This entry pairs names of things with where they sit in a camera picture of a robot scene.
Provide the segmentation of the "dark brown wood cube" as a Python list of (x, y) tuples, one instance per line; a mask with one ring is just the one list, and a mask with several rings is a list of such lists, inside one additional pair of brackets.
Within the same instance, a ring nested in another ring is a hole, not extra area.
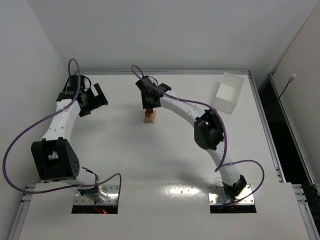
[(147, 108), (147, 109), (145, 110), (145, 114), (146, 114), (146, 115), (151, 115), (151, 114), (153, 114), (153, 113), (154, 113), (153, 108)]

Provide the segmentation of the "light long wood block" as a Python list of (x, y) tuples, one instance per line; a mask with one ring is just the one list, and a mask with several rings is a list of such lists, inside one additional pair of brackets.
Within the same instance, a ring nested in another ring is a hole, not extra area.
[(156, 110), (154, 110), (153, 113), (150, 114), (150, 118), (149, 118), (150, 123), (154, 123), (155, 118), (156, 118), (156, 114), (157, 114)]
[(143, 119), (143, 122), (144, 122), (144, 123), (149, 123), (150, 120), (151, 120), (150, 115), (144, 115), (144, 119)]

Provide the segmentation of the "dark brown arch block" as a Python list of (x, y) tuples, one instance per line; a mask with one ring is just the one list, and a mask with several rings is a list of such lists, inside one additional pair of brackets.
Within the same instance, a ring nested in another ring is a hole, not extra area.
[(152, 113), (147, 113), (147, 114), (145, 115), (145, 117), (146, 117), (146, 118), (152, 118), (152, 117), (153, 117), (153, 114), (152, 114)]

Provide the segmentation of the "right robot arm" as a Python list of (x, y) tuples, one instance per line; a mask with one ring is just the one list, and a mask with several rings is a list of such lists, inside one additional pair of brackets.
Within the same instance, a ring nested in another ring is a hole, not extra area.
[(218, 112), (207, 104), (201, 108), (197, 106), (199, 102), (182, 99), (170, 86), (164, 83), (156, 85), (148, 76), (135, 84), (141, 92), (144, 109), (168, 109), (193, 127), (194, 141), (211, 156), (215, 170), (221, 175), (226, 196), (235, 201), (247, 182), (227, 153), (226, 128)]

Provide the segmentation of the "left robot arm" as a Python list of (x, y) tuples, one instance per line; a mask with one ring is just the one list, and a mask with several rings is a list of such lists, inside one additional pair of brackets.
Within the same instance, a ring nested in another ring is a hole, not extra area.
[(92, 84), (84, 75), (68, 77), (56, 99), (57, 114), (41, 140), (31, 145), (31, 153), (41, 180), (77, 185), (80, 195), (95, 203), (106, 200), (106, 188), (97, 186), (98, 175), (80, 166), (69, 143), (77, 117), (87, 116), (105, 105), (108, 105), (108, 100), (99, 84)]

